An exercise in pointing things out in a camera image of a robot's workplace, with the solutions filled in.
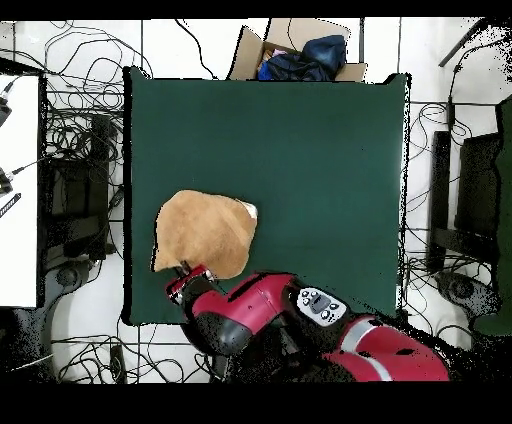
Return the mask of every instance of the robot control panel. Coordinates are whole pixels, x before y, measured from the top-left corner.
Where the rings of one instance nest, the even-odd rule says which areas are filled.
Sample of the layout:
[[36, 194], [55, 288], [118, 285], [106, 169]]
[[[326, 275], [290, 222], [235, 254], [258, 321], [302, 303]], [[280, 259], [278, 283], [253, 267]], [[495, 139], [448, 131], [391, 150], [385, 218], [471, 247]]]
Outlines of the robot control panel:
[[347, 306], [343, 302], [316, 288], [301, 289], [297, 307], [322, 327], [334, 324], [347, 311]]

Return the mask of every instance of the table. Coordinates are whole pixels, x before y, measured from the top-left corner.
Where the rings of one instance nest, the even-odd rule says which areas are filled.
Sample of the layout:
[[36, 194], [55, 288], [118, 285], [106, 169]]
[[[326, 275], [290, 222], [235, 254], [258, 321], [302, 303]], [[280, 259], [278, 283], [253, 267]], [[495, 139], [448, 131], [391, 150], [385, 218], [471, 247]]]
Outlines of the table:
[[[13, 76], [0, 75], [3, 89]], [[39, 86], [37, 76], [19, 78], [9, 93], [10, 116], [0, 127], [0, 167], [13, 171], [38, 159]], [[17, 175], [13, 191], [21, 199], [0, 218], [0, 306], [35, 307], [37, 302], [37, 165]]]
[[475, 329], [493, 336], [512, 335], [512, 96], [496, 106], [498, 133], [503, 140], [496, 158], [500, 175], [498, 227], [496, 243], [499, 258], [496, 263], [496, 285], [503, 302], [496, 315], [483, 316], [475, 322]]
[[158, 210], [185, 188], [258, 208], [249, 263], [226, 289], [283, 270], [356, 311], [395, 314], [405, 75], [378, 85], [125, 78], [132, 324], [183, 320], [164, 292], [173, 272], [150, 263]]

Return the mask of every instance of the cloth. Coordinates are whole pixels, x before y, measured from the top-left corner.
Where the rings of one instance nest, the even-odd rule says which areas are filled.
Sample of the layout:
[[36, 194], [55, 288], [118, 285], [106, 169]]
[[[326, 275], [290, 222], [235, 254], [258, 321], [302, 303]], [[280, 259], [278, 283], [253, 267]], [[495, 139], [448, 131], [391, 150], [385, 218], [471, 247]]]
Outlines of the cloth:
[[260, 81], [270, 81], [272, 79], [272, 74], [268, 70], [268, 63], [263, 62], [261, 64], [261, 68], [258, 72], [258, 80]]
[[262, 58], [261, 58], [261, 62], [260, 62], [260, 64], [259, 64], [259, 66], [258, 66], [258, 72], [260, 71], [260, 69], [261, 69], [261, 67], [263, 66], [263, 64], [264, 64], [267, 60], [269, 60], [271, 57], [272, 57], [272, 51], [271, 51], [271, 50], [265, 50], [265, 51], [263, 52], [263, 56], [262, 56]]
[[278, 56], [280, 54], [286, 54], [286, 52], [284, 50], [277, 50], [277, 49], [275, 49], [274, 53], [272, 54], [272, 57]]
[[272, 79], [281, 81], [334, 81], [347, 61], [342, 35], [310, 40], [300, 55], [280, 54], [265, 62]]
[[156, 219], [153, 270], [205, 265], [219, 279], [245, 268], [256, 230], [255, 207], [229, 197], [182, 190]]

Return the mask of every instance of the red robot body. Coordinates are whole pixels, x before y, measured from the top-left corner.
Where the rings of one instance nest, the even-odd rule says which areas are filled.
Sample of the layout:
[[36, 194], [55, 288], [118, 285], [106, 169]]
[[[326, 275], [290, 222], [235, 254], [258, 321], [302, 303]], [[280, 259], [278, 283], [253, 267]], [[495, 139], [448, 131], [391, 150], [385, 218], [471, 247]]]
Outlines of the red robot body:
[[[250, 356], [264, 335], [278, 329], [291, 340], [290, 357], [306, 352], [304, 357], [322, 358], [342, 367], [352, 381], [449, 380], [443, 360], [427, 346], [375, 316], [353, 314], [344, 302], [305, 287], [294, 274], [255, 273], [223, 295], [201, 266], [181, 272], [166, 292], [183, 308], [185, 335], [214, 358]], [[281, 350], [266, 352], [264, 359]]]

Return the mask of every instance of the blue fabric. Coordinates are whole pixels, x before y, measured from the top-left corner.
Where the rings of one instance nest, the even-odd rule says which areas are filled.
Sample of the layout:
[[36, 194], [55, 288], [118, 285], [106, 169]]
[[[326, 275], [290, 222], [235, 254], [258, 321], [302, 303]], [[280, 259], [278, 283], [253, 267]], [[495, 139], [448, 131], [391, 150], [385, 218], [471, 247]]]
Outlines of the blue fabric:
[[270, 81], [271, 79], [272, 79], [272, 74], [268, 70], [268, 63], [263, 62], [263, 65], [261, 65], [260, 71], [258, 72], [258, 80]]
[[271, 78], [278, 81], [334, 81], [346, 61], [345, 38], [329, 35], [308, 41], [300, 55], [280, 54], [266, 65]]

